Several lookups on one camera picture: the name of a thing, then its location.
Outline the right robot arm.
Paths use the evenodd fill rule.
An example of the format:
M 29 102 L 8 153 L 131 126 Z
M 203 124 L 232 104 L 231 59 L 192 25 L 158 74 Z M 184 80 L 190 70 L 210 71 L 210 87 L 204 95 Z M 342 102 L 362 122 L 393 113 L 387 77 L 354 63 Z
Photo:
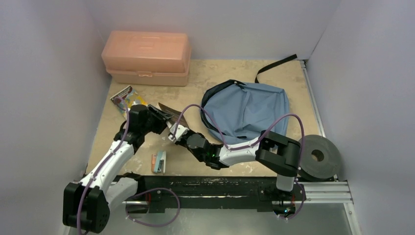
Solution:
M 270 131 L 251 141 L 231 144 L 210 143 L 204 135 L 185 129 L 170 133 L 169 139 L 185 147 L 206 166 L 220 170 L 246 162 L 259 162 L 277 174 L 275 193 L 287 199 L 294 193 L 295 178 L 299 172 L 301 144 L 286 136 Z

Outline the black book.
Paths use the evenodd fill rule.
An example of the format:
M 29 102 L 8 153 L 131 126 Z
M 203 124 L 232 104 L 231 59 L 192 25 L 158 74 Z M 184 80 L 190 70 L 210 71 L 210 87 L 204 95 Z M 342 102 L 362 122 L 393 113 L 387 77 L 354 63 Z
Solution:
M 177 122 L 177 120 L 178 120 L 178 118 L 181 114 L 181 111 L 177 111 L 177 110 L 175 110 L 173 108 L 170 108 L 170 107 L 168 107 L 168 106 L 166 106 L 162 103 L 158 103 L 158 105 L 159 105 L 159 107 L 162 111 L 164 111 L 164 112 L 166 112 L 166 113 L 168 113 L 172 116 L 171 117 L 171 123 L 176 123 Z M 187 127 L 187 128 L 189 127 L 189 125 L 188 125 L 188 123 L 187 123 L 184 116 L 182 116 L 182 118 L 180 119 L 179 124 L 184 126 L 184 127 Z

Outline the blue backpack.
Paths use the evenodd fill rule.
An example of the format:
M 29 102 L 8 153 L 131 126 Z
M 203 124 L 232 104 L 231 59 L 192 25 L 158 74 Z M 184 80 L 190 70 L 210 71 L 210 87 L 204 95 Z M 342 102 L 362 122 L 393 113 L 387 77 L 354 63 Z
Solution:
M 203 95 L 200 117 L 217 140 L 238 144 L 260 136 L 275 120 L 289 113 L 283 88 L 260 83 L 227 80 Z

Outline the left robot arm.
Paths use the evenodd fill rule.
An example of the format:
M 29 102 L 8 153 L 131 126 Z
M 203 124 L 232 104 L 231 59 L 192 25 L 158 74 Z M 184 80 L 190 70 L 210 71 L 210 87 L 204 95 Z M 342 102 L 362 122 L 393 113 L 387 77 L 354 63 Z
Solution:
M 123 200 L 142 199 L 146 187 L 135 179 L 112 182 L 144 143 L 145 136 L 150 132 L 161 134 L 171 118 L 172 115 L 153 105 L 133 105 L 97 166 L 78 183 L 65 187 L 63 224 L 79 232 L 100 233 L 108 223 L 111 210 Z

